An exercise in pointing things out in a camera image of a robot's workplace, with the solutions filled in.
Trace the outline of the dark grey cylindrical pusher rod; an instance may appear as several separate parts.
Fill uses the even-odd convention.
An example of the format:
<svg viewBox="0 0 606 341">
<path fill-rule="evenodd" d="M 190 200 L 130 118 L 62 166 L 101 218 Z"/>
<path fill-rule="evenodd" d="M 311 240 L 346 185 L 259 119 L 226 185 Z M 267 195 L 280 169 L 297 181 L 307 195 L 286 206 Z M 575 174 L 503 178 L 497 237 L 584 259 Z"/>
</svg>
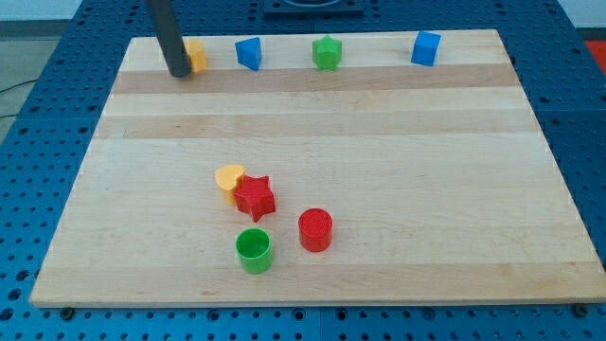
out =
<svg viewBox="0 0 606 341">
<path fill-rule="evenodd" d="M 191 65 L 172 2 L 146 0 L 145 4 L 169 73 L 174 78 L 188 76 Z"/>
</svg>

